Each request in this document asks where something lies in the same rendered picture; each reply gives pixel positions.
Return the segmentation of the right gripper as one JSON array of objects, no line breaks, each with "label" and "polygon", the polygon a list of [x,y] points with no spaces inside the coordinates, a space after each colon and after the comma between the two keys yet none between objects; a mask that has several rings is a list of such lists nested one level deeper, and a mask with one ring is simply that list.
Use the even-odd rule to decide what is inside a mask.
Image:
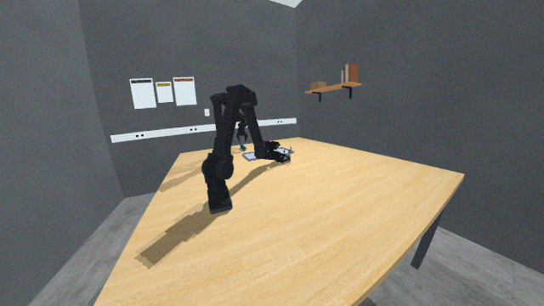
[{"label": "right gripper", "polygon": [[[270,152],[270,153],[271,153],[271,152]],[[287,157],[288,159],[285,159],[285,160],[284,160],[284,156]],[[271,153],[270,160],[274,160],[274,161],[283,163],[283,162],[285,162],[285,161],[290,160],[290,157],[287,156],[287,155],[285,155],[285,154],[283,154],[283,153],[279,153],[279,157],[272,157],[272,153]]]}]

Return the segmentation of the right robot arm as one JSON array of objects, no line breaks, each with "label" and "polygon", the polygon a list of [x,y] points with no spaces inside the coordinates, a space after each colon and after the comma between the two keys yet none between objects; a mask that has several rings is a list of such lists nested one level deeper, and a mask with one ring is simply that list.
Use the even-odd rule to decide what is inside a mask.
[{"label": "right robot arm", "polygon": [[[226,88],[226,91],[228,92],[228,98],[224,108],[216,144],[212,153],[208,153],[207,159],[201,165],[201,171],[207,184],[208,205],[210,210],[232,205],[225,179],[230,179],[234,172],[234,156],[231,155],[231,144],[240,108],[244,114],[246,124],[252,137],[255,151],[254,155],[256,158],[269,160],[271,153],[272,157],[279,157],[280,153],[275,151],[281,145],[280,143],[275,141],[263,141],[262,139],[254,110],[254,106],[258,104],[255,92],[241,84],[229,86]],[[217,159],[217,157],[222,158]]]}]

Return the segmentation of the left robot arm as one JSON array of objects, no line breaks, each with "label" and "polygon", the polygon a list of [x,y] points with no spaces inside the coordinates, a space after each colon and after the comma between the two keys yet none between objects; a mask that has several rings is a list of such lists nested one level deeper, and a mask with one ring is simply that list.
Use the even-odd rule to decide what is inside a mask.
[{"label": "left robot arm", "polygon": [[[220,124],[221,124],[221,121],[222,121],[222,118],[223,118],[222,104],[224,106],[226,106],[227,98],[228,98],[227,93],[216,93],[216,95],[214,94],[214,95],[212,95],[210,97],[210,100],[212,101],[212,105],[213,105],[215,126],[216,126],[216,133],[217,133],[216,138],[214,138],[213,147],[216,144],[217,137],[218,137],[218,131],[219,131]],[[238,118],[241,118],[241,119],[238,119]],[[239,112],[238,118],[237,118],[237,121],[241,121],[241,122],[238,123],[238,128],[241,128],[241,129],[244,128],[244,131],[245,131],[245,127],[247,126],[247,123],[245,121],[244,115]]]}]

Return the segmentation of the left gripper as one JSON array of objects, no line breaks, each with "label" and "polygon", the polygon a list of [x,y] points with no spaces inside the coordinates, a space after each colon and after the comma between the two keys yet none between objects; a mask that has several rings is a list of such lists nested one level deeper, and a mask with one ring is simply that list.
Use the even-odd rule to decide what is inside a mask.
[{"label": "left gripper", "polygon": [[240,139],[240,136],[245,136],[245,135],[246,135],[245,141],[247,141],[247,133],[245,133],[244,128],[242,128],[242,129],[240,128],[239,133],[237,134],[237,136],[238,136],[237,138]]}]

